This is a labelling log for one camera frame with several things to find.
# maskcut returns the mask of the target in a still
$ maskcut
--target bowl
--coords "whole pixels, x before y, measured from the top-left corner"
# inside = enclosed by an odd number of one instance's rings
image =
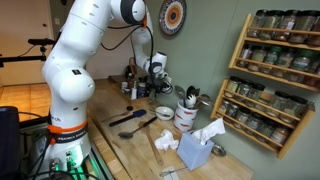
[[[165,107],[165,106],[159,106],[155,109],[156,115],[160,120],[170,120],[173,115],[174,115],[174,111],[171,108]]]

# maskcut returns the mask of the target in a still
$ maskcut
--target tissue box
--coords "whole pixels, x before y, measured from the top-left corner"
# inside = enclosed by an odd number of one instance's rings
[[[186,132],[182,134],[177,153],[188,169],[193,170],[207,162],[213,145],[210,140],[206,145],[201,145],[191,137],[190,132]]]

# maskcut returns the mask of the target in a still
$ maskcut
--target wooden spice rack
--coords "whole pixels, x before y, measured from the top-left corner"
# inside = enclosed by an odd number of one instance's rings
[[[307,34],[307,35],[319,35],[320,36],[320,32],[311,32],[311,31],[297,31],[297,30],[284,30],[284,29],[272,29],[272,28],[253,28],[250,27],[250,24],[253,20],[253,15],[249,14],[244,22],[244,25],[242,27],[239,39],[237,41],[235,50],[233,52],[233,55],[231,57],[230,63],[229,63],[229,68],[232,69],[237,69],[239,71],[244,71],[246,73],[251,73],[251,74],[255,74],[258,76],[262,76],[268,79],[272,79],[275,81],[279,81],[282,83],[286,83],[286,84],[290,84],[296,87],[300,87],[300,88],[304,88],[307,90],[311,90],[311,91],[315,91],[315,92],[320,92],[320,89],[318,87],[313,87],[313,86],[309,86],[306,84],[302,84],[302,83],[298,83],[298,82],[292,82],[292,81],[288,81],[286,79],[280,78],[280,77],[275,77],[269,74],[265,74],[262,72],[253,72],[253,71],[249,71],[246,68],[243,67],[239,67],[237,66],[237,61],[245,61],[245,62],[250,62],[250,63],[254,63],[254,64],[258,64],[258,65],[263,65],[266,67],[272,67],[274,69],[280,69],[280,70],[284,70],[286,72],[294,72],[297,74],[301,74],[304,76],[308,76],[308,77],[312,77],[312,78],[316,78],[320,80],[320,76],[316,75],[316,74],[312,74],[312,73],[307,73],[307,72],[302,72],[302,71],[297,71],[294,69],[290,69],[290,68],[283,68],[283,67],[279,67],[276,65],[271,65],[271,64],[267,64],[267,63],[263,63],[263,62],[257,62],[257,61],[253,61],[250,59],[243,59],[243,58],[239,58],[242,48],[244,46],[245,43],[253,43],[253,44],[261,44],[261,45],[278,45],[278,46],[285,46],[285,47],[292,47],[295,49],[308,49],[308,50],[313,50],[313,51],[319,51],[320,52],[320,47],[312,47],[312,46],[308,46],[305,44],[293,44],[293,43],[289,43],[289,42],[282,42],[282,41],[274,41],[274,40],[261,40],[259,38],[251,38],[251,37],[247,37],[247,32],[250,29],[254,29],[254,30],[263,30],[263,31],[276,31],[276,32],[290,32],[290,33],[299,33],[299,34]]]
[[[308,124],[308,122],[311,120],[311,118],[313,117],[314,113],[315,113],[315,107],[313,105],[309,105],[309,107],[307,108],[307,110],[305,111],[303,117],[301,118],[297,118],[295,116],[291,116],[289,114],[286,114],[285,112],[282,112],[282,111],[279,111],[277,109],[274,109],[268,105],[265,105],[259,101],[255,101],[255,100],[252,100],[250,98],[247,98],[246,96],[242,96],[240,94],[237,94],[237,93],[233,93],[231,91],[228,91],[227,90],[227,84],[228,84],[228,81],[229,79],[225,79],[222,83],[222,86],[220,88],[220,91],[219,91],[219,94],[218,94],[218,97],[217,97],[217,100],[215,102],[215,105],[214,105],[214,108],[212,110],[212,113],[211,113],[211,116],[210,118],[211,119],[215,119],[215,118],[220,118],[220,117],[226,117],[228,118],[229,120],[231,120],[231,123],[227,122],[227,121],[224,121],[224,124],[232,129],[234,129],[235,131],[239,132],[240,134],[246,136],[247,138],[253,140],[254,142],[260,144],[261,146],[267,148],[268,150],[274,152],[277,154],[277,157],[279,159],[282,159],[285,154],[287,153],[287,151],[290,149],[290,147],[292,146],[292,144],[295,142],[295,140],[297,139],[297,137],[300,135],[300,133],[302,132],[302,130],[305,128],[305,126]],[[259,109],[256,109],[255,107],[248,107],[246,106],[244,103],[242,102],[239,102],[239,101],[236,101],[234,98],[230,98],[230,97],[227,97],[224,95],[225,92],[228,92],[230,94],[233,94],[233,95],[237,95],[241,98],[244,98],[245,100],[248,100],[248,101],[251,101],[255,104],[258,104],[264,108],[269,108],[273,111],[276,111],[280,114],[284,114],[292,119],[295,120],[295,124],[288,124],[284,121],[282,121],[281,119],[277,118],[277,117],[272,117],[272,116],[269,116],[268,114],[266,114],[265,112],[259,110]],[[261,98],[263,99],[266,99],[266,100],[270,100],[270,98],[272,97],[273,95],[270,94],[270,93],[267,93],[267,92],[263,92],[262,95],[261,95]],[[233,104],[237,104],[239,106],[243,106],[243,107],[246,107],[248,109],[250,109],[252,112],[256,112],[262,116],[265,116],[269,119],[271,119],[272,121],[275,121],[279,124],[282,124],[286,127],[288,127],[291,131],[290,131],[290,134],[287,138],[287,140],[283,143],[283,144],[279,144],[275,141],[273,141],[272,139],[270,139],[269,137],[266,137],[264,136],[263,134],[259,133],[258,131],[255,131],[253,129],[251,129],[250,127],[248,127],[247,125],[245,125],[244,123],[240,122],[240,121],[237,121],[236,119],[230,117],[230,116],[227,116],[224,112],[221,112],[219,111],[219,107],[221,105],[221,102],[223,99],[226,99],[230,102],[232,102]],[[263,138],[265,138],[267,141],[270,141],[272,142],[276,148],[274,147],[271,147],[269,144],[265,143],[265,142],[261,142],[259,140],[256,139],[255,136],[253,135],[249,135],[247,134],[243,129],[238,129],[238,128],[235,128],[234,125],[232,123],[237,123],[237,124],[240,124],[242,127],[245,127],[247,130],[253,132],[255,135],[259,135]]]

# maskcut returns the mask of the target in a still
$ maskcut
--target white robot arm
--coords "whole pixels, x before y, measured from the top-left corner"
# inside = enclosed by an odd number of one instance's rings
[[[55,166],[50,168],[64,171],[81,165],[91,149],[86,110],[87,101],[95,89],[94,81],[84,66],[99,48],[111,20],[140,25],[145,16],[152,33],[143,0],[74,2],[60,38],[42,70],[52,94],[48,122],[51,136],[43,137],[32,148],[30,174],[40,169],[48,170],[50,164]],[[136,64],[148,73],[161,76],[164,74],[166,55],[157,53],[150,58],[143,53],[142,46],[151,38],[149,30],[141,27],[132,34]],[[37,160],[41,156],[44,159],[42,164]]]

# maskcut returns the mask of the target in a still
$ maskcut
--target tissue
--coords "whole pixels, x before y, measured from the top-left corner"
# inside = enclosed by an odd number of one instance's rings
[[[193,132],[192,138],[201,145],[205,145],[211,137],[215,136],[216,134],[224,133],[226,133],[226,130],[224,128],[223,120],[222,118],[218,118],[203,129]]]
[[[178,148],[179,141],[173,139],[173,135],[169,130],[164,129],[161,133],[161,136],[161,138],[158,138],[154,141],[157,149],[164,149],[166,151],[169,146],[173,150]]]

